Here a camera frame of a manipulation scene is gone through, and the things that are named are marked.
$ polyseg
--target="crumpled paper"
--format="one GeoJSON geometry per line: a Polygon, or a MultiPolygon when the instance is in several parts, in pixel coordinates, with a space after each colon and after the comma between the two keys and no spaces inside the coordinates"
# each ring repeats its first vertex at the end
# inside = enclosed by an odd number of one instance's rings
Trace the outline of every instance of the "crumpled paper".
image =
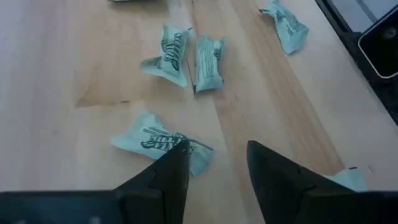
{"type": "Polygon", "coordinates": [[[185,87],[187,79],[182,71],[181,62],[185,46],[193,30],[180,30],[163,25],[162,40],[160,41],[160,56],[143,60],[139,69],[142,72],[157,75],[185,87]]]}
{"type": "Polygon", "coordinates": [[[224,80],[218,73],[218,61],[223,51],[225,37],[211,40],[201,35],[196,44],[196,84],[195,93],[203,90],[222,88],[224,80]]]}
{"type": "Polygon", "coordinates": [[[181,133],[170,132],[151,112],[141,113],[126,132],[111,136],[112,145],[152,159],[159,159],[183,140],[190,141],[190,172],[198,176],[207,168],[213,149],[181,133]]]}
{"type": "Polygon", "coordinates": [[[291,54],[304,45],[309,29],[300,23],[296,16],[279,4],[279,0],[272,0],[260,12],[272,16],[279,36],[280,44],[285,53],[291,54]]]}

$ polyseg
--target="black device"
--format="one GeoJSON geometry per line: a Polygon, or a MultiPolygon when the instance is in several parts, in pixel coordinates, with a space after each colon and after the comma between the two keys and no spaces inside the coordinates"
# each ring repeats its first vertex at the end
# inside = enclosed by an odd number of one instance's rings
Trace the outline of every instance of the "black device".
{"type": "Polygon", "coordinates": [[[315,1],[398,124],[398,1],[315,1]]]}
{"type": "Polygon", "coordinates": [[[398,7],[370,27],[358,40],[358,47],[383,81],[398,75],[398,7]]]}

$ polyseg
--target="wooden surface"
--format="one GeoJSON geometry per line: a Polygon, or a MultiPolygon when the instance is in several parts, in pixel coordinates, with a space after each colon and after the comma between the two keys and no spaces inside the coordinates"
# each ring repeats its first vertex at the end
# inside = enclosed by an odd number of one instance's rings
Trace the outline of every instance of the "wooden surface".
{"type": "Polygon", "coordinates": [[[262,0],[4,2],[0,190],[118,186],[152,162],[109,145],[143,109],[215,149],[190,181],[185,223],[263,223],[246,164],[250,139],[318,173],[358,166],[370,189],[397,189],[397,126],[315,1],[280,1],[310,28],[291,56],[259,14],[262,0]],[[163,23],[226,36],[222,90],[193,96],[190,85],[139,72],[159,53],[163,23]]]}

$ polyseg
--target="wooden table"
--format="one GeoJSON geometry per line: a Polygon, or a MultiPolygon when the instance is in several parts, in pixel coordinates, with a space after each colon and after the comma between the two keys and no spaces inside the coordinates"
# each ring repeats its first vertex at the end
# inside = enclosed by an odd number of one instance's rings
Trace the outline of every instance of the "wooden table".
{"type": "Polygon", "coordinates": [[[258,12],[262,0],[3,2],[0,189],[118,186],[152,162],[109,145],[143,109],[215,148],[209,169],[190,181],[186,223],[263,223],[250,139],[322,174],[358,166],[370,189],[398,188],[397,126],[315,1],[281,3],[310,28],[291,56],[258,12]],[[158,55],[163,23],[226,36],[222,90],[194,96],[190,85],[139,71],[158,55]]]}

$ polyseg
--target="light green wrapper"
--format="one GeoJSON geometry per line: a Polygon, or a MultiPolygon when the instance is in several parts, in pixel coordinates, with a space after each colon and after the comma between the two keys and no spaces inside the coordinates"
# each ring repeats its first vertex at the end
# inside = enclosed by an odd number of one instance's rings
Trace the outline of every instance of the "light green wrapper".
{"type": "Polygon", "coordinates": [[[196,44],[196,84],[195,93],[203,90],[212,90],[224,86],[223,77],[218,73],[225,38],[211,40],[201,35],[196,44]]]}
{"type": "Polygon", "coordinates": [[[213,149],[181,133],[171,133],[150,112],[141,113],[126,132],[112,136],[111,144],[158,159],[183,140],[190,141],[189,168],[192,175],[197,176],[207,168],[213,149]]]}
{"type": "Polygon", "coordinates": [[[309,32],[308,27],[300,23],[288,9],[281,6],[279,0],[271,1],[265,9],[260,9],[260,12],[275,19],[276,31],[285,53],[291,54],[304,45],[309,32]]]}
{"type": "Polygon", "coordinates": [[[178,28],[163,25],[160,57],[143,60],[139,66],[140,71],[166,78],[185,87],[187,79],[182,71],[181,61],[187,40],[191,34],[192,29],[182,31],[178,28]]]}

